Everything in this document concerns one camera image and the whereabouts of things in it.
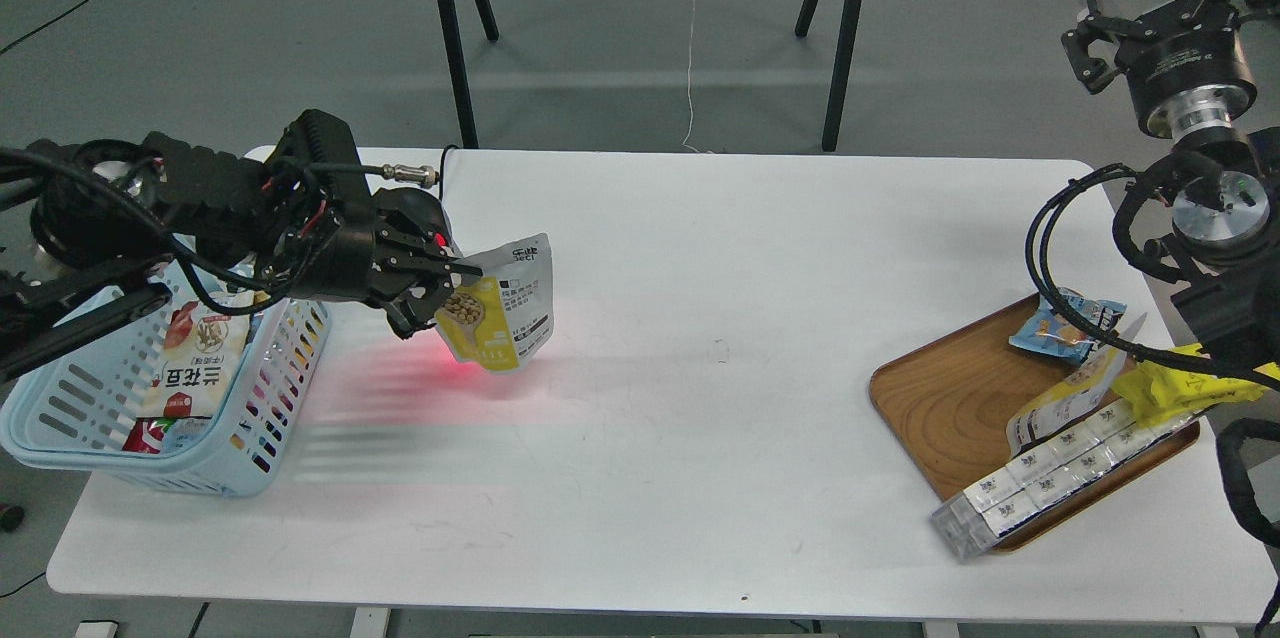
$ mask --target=white cable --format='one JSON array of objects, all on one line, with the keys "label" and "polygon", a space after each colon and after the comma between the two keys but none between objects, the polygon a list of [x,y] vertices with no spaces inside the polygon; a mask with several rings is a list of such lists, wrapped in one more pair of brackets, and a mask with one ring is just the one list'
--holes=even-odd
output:
[{"label": "white cable", "polygon": [[694,135],[694,23],[698,20],[698,0],[689,13],[689,69],[686,72],[685,96],[689,99],[689,131],[685,131],[685,141],[680,145],[694,152],[703,152],[689,145],[689,138]]}]

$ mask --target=cable connector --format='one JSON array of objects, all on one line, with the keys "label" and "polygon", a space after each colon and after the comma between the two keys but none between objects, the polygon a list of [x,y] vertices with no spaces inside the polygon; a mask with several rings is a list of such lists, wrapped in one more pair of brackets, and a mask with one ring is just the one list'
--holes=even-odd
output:
[{"label": "cable connector", "polygon": [[440,173],[430,165],[392,165],[381,167],[383,178],[401,183],[416,183],[420,188],[430,188],[440,179]]}]

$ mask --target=gray floor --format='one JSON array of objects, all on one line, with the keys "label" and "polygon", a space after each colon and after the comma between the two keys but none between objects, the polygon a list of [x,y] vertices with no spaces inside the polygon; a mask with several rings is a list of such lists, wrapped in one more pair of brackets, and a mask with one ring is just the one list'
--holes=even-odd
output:
[{"label": "gray floor", "polygon": [[[0,0],[0,42],[77,0]],[[488,44],[460,0],[481,145],[506,149],[817,152],[838,0],[791,35],[800,0],[493,0]],[[1166,0],[1111,0],[1135,14]],[[842,154],[1078,158],[1144,167],[1167,147],[1134,127],[1121,85],[1088,96],[1059,36],[1082,0],[865,0]],[[689,72],[692,24],[692,69]],[[1245,46],[1262,88],[1243,124],[1280,123],[1275,27]],[[140,140],[223,150],[274,142],[305,108],[347,119],[362,145],[458,140],[433,0],[95,0],[0,58],[0,145],[37,137]],[[1151,229],[1158,228],[1152,219]],[[1275,404],[1252,406],[1276,415]],[[0,459],[0,493],[26,505],[0,536],[0,591],[42,570],[83,477]],[[157,547],[156,560],[165,560]],[[180,547],[170,547],[180,551]],[[72,635],[113,618],[123,637],[184,634],[191,600],[101,601],[44,583],[0,601],[0,635]],[[346,635],[342,606],[216,603],[202,637]],[[919,635],[915,624],[828,623],[846,635]],[[787,621],[403,611],[396,637],[800,632]],[[1005,635],[1193,635],[1190,628],[964,626]]]}]

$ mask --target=silver metal joint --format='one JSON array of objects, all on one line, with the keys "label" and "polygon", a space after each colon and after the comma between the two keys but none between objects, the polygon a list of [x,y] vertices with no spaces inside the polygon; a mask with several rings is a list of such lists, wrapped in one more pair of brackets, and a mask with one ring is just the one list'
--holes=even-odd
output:
[{"label": "silver metal joint", "polygon": [[430,188],[440,179],[440,173],[430,165],[383,165],[383,178],[401,183],[416,183],[420,188]]},{"label": "silver metal joint", "polygon": [[1192,202],[1185,190],[1174,199],[1174,225],[1190,242],[1225,250],[1253,238],[1266,228],[1271,206],[1266,190],[1257,178],[1224,170],[1219,190],[1222,210]]},{"label": "silver metal joint", "polygon": [[1147,128],[1152,136],[1178,142],[1203,128],[1230,128],[1248,108],[1249,95],[1239,86],[1199,86],[1160,104],[1147,117]]}]

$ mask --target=white snack bag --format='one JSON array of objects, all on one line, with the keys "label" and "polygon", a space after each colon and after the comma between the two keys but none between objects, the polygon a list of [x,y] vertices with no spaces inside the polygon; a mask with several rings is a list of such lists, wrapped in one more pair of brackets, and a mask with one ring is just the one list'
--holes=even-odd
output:
[{"label": "white snack bag", "polygon": [[458,363],[507,373],[552,337],[552,246],[547,233],[466,258],[484,275],[435,311],[436,331]]}]

